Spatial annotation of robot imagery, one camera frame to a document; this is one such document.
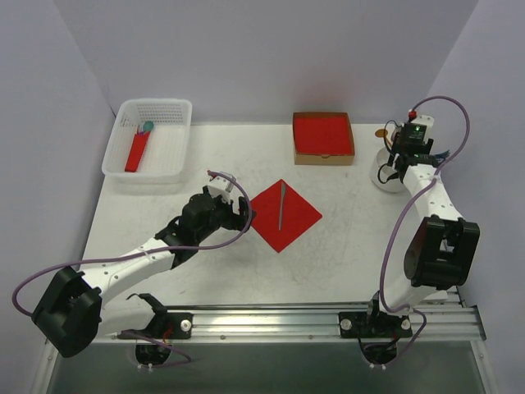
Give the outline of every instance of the tabletop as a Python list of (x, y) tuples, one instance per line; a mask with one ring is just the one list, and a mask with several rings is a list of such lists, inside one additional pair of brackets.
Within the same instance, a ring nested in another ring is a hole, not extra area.
[[(291, 125), (192, 126), (180, 180), (170, 185), (128, 185), (106, 178), (85, 258), (124, 254), (164, 228), (206, 185), (206, 171), (234, 174), (255, 197), (284, 179), (322, 219), (281, 253), (253, 229), (220, 250), (200, 251), (176, 269), (142, 281), (165, 305), (366, 302), (379, 287), (379, 271), (395, 220), (409, 193), (389, 194), (369, 178), (382, 125), (353, 125), (351, 166), (296, 166)], [(232, 193), (235, 200), (240, 195)], [(403, 272), (403, 257), (418, 228), (409, 212), (390, 257), (386, 283)], [(227, 241), (219, 230), (203, 245)]]

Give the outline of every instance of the white plastic basket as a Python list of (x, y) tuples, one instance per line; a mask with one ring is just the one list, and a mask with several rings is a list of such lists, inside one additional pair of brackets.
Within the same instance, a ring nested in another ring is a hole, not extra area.
[[(188, 100), (137, 98), (121, 105), (102, 163), (102, 172), (118, 181), (169, 183), (182, 170), (188, 148), (192, 106)], [(137, 126), (152, 121), (153, 131), (137, 172), (125, 172)]]

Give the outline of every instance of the gray wall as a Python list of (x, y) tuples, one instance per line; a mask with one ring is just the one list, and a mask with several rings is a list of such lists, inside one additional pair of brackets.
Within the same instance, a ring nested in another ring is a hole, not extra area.
[(181, 97), (194, 121), (402, 116), (477, 0), (55, 0), (110, 104)]
[[(472, 118), (472, 138), (445, 169), (447, 189), (482, 238), (462, 295), (478, 304), (502, 392), (523, 392), (525, 354), (525, 171), (523, 105), (525, 2), (481, 0), (432, 86)], [(428, 106), (439, 145), (454, 148), (462, 117), (451, 105)]]
[[(11, 306), (31, 273), (81, 256), (112, 113), (51, 1), (0, 12), (0, 387), (27, 392), (43, 336)], [(34, 308), (49, 277), (24, 291)]]

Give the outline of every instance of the purple cable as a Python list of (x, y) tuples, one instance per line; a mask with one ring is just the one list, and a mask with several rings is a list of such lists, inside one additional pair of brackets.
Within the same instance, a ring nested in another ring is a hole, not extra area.
[(142, 256), (144, 256), (144, 253), (146, 253), (146, 254), (156, 254), (156, 253), (165, 252), (165, 251), (168, 251), (168, 250), (214, 250), (214, 249), (223, 248), (224, 246), (228, 246), (228, 245), (234, 243), (235, 241), (237, 241), (249, 229), (249, 227), (251, 225), (251, 222), (252, 222), (252, 216), (253, 216), (252, 204), (250, 203), (248, 194), (246, 193), (246, 191), (244, 191), (244, 189), (234, 179), (230, 178), (229, 176), (221, 174), (220, 172), (212, 172), (212, 171), (208, 171), (208, 175), (209, 176), (219, 176), (219, 177), (224, 178), (227, 181), (231, 182), (240, 191), (240, 193), (244, 196), (244, 198), (246, 199), (246, 204), (248, 205), (248, 221), (244, 225), (243, 229), (239, 232), (239, 234), (237, 234), (236, 236), (234, 236), (230, 240), (228, 240), (226, 242), (222, 242), (221, 244), (218, 244), (218, 245), (210, 245), (210, 246), (165, 246), (165, 247), (162, 247), (162, 248), (146, 250), (145, 252), (129, 254), (127, 256), (111, 257), (111, 258), (105, 258), (105, 259), (86, 259), (86, 260), (70, 261), (68, 263), (62, 263), (62, 264), (53, 265), (52, 267), (45, 268), (42, 271), (38, 271), (37, 273), (34, 273), (33, 275), (31, 275), (30, 277), (25, 279), (20, 285), (18, 285), (15, 288), (15, 290), (13, 291), (13, 293), (11, 295), (11, 302), (15, 306), (16, 310), (18, 310), (21, 314), (24, 314), (26, 316), (31, 316), (31, 312), (29, 310), (23, 308), (20, 305), (20, 303), (18, 302), (18, 293), (20, 293), (22, 288), (24, 288), (28, 283), (32, 282), (37, 277), (41, 277), (41, 276), (45, 275), (46, 273), (50, 273), (52, 271), (56, 271), (56, 270), (61, 269), (61, 268), (70, 267), (72, 265), (81, 265), (81, 264), (120, 263), (122, 261), (128, 261), (128, 260), (136, 259), (138, 257), (142, 257)]
[[(439, 175), (439, 173), (441, 172), (441, 170), (443, 169), (443, 167), (448, 163), (450, 162), (451, 160), (453, 160), (456, 156), (458, 156), (458, 154), (463, 150), (463, 148), (465, 147), (466, 143), (467, 143), (467, 140), (468, 140), (468, 136), (470, 135), (470, 118), (468, 117), (468, 113), (467, 113), (467, 110), (465, 109), (465, 107), (456, 99), (454, 98), (451, 98), (451, 97), (448, 97), (448, 96), (431, 96), (431, 97), (428, 97), (428, 98), (425, 98), (424, 100), (421, 100), (419, 103), (417, 103), (412, 109), (415, 110), (417, 109), (419, 106), (421, 106), (423, 103), (426, 103), (428, 101), (432, 101), (432, 100), (437, 100), (437, 99), (440, 99), (440, 100), (446, 100), (446, 101), (450, 101), (451, 103), (454, 103), (456, 106), (459, 107), (459, 109), (461, 110), (461, 112), (463, 113), (464, 117), (465, 117), (465, 136), (463, 138), (463, 141), (461, 142), (461, 144), (459, 145), (458, 149), (452, 153), (437, 169), (436, 171), (434, 172), (434, 176), (436, 175)], [(399, 311), (401, 311), (402, 309), (409, 309), (410, 306), (409, 305), (401, 305), (399, 306), (398, 308), (395, 308), (395, 309), (392, 309), (391, 307), (389, 307), (387, 304), (386, 304), (386, 301), (385, 301), (385, 277), (386, 277), (386, 267), (388, 265), (388, 259), (390, 258), (390, 253), (392, 251), (392, 247), (394, 246), (394, 241), (395, 241), (395, 238), (397, 237), (397, 233), (399, 231), (399, 228), (401, 227), (401, 223), (403, 222), (405, 216), (407, 215), (407, 213), (409, 212), (410, 208), (412, 208), (412, 205), (414, 205), (414, 203), (416, 202), (416, 200), (421, 197), (422, 195), (424, 195), (425, 193), (427, 193), (432, 187), (434, 187), (434, 185), (436, 184), (436, 178), (432, 179), (432, 181), (430, 182), (430, 184), (425, 187), (424, 189), (422, 189), (421, 191), (419, 191), (414, 197), (412, 197), (412, 199), (410, 199), (410, 201), (406, 204), (406, 206), (403, 208), (403, 211), (401, 211), (401, 214), (399, 215), (397, 221), (395, 222), (395, 225), (394, 225), (394, 229), (392, 230), (392, 233), (390, 234), (390, 239), (388, 240), (388, 244), (386, 246), (386, 250), (385, 250), (385, 256), (383, 257), (383, 264), (381, 266), (381, 274), (379, 276), (379, 297), (380, 297), (380, 300), (381, 300), (381, 303), (383, 305), (383, 308), (385, 308), (385, 310), (390, 313), (390, 314), (395, 314)], [(406, 353), (406, 351), (412, 346), (412, 344), (416, 341), (416, 339), (418, 339), (419, 335), (421, 334), (421, 331), (423, 331), (423, 329), (425, 328), (425, 326), (427, 325), (427, 316), (425, 316), (425, 314), (423, 312), (421, 312), (420, 310), (417, 310), (417, 309), (412, 309), (412, 311), (415, 313), (415, 314), (419, 314), (422, 318), (423, 318), (423, 322), (421, 324), (421, 327), (416, 331), (416, 333), (412, 336), (412, 338), (410, 339), (409, 343), (407, 343), (407, 346), (404, 347), (404, 349), (398, 354), (397, 357), (395, 357), (395, 359), (393, 359), (391, 362), (387, 363), (387, 364), (391, 364), (392, 362), (396, 361), (401, 355), (403, 355), (404, 353)]]
[(127, 336), (127, 337), (131, 337), (131, 338), (134, 338), (134, 339), (138, 339), (138, 340), (141, 340), (141, 341), (147, 341), (149, 343), (153, 343), (154, 345), (163, 347), (164, 349), (168, 349), (171, 353), (176, 353), (178, 355), (181, 355), (182, 357), (184, 357), (186, 359), (186, 360), (172, 361), (170, 363), (165, 363), (165, 364), (160, 364), (160, 365), (152, 365), (151, 368), (155, 368), (155, 369), (170, 368), (170, 367), (176, 367), (176, 366), (179, 366), (179, 365), (184, 365), (184, 364), (191, 363), (191, 357), (187, 353), (185, 353), (184, 351), (182, 351), (180, 349), (176, 349), (175, 347), (170, 346), (167, 343), (157, 341), (156, 339), (153, 339), (153, 338), (150, 338), (150, 337), (145, 337), (143, 335), (139, 335), (136, 332), (134, 332), (133, 330), (125, 330), (125, 331), (121, 332), (121, 335), (124, 335), (124, 336)]

